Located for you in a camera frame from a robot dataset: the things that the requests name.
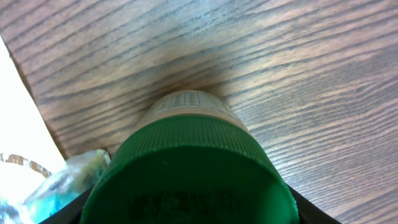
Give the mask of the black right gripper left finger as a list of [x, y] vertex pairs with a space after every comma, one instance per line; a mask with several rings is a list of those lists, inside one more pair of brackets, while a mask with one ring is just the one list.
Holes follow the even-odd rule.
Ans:
[[78, 224], [80, 223], [81, 213], [85, 206], [92, 187], [82, 193], [55, 192], [44, 199], [40, 199], [39, 205], [43, 209], [41, 213], [46, 219], [42, 224]]

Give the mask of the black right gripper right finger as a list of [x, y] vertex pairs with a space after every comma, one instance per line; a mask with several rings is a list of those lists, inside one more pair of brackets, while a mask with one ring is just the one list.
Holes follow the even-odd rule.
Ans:
[[299, 224], [341, 224], [300, 195], [291, 186], [289, 186], [289, 190], [297, 204]]

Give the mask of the small green sachet pack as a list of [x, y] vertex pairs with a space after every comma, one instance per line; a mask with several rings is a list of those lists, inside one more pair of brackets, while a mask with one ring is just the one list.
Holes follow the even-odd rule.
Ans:
[[24, 201], [30, 219], [40, 223], [55, 214], [100, 180], [111, 162], [104, 149], [70, 157], [65, 167], [45, 179]]

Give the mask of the brown Pantree snack pouch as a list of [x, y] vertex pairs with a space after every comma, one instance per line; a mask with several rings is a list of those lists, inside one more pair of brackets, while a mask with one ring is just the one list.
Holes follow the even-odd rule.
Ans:
[[30, 223], [24, 201], [65, 165], [5, 45], [1, 43], [1, 223]]

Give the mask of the green lid round jar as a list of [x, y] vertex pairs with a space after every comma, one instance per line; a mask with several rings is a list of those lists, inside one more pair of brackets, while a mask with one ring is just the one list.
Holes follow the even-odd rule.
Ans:
[[82, 223], [298, 223], [289, 188], [229, 106], [203, 91], [149, 109], [93, 188]]

